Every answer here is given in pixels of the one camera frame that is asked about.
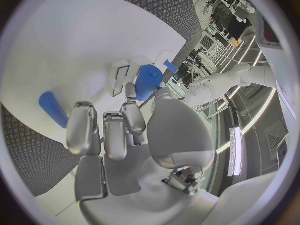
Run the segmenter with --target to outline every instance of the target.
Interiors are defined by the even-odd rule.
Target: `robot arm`
[[[276,88],[276,79],[270,67],[251,67],[241,63],[228,72],[213,74],[192,83],[185,95],[185,102],[190,107],[204,105],[224,96],[234,86],[248,87],[252,83]]]

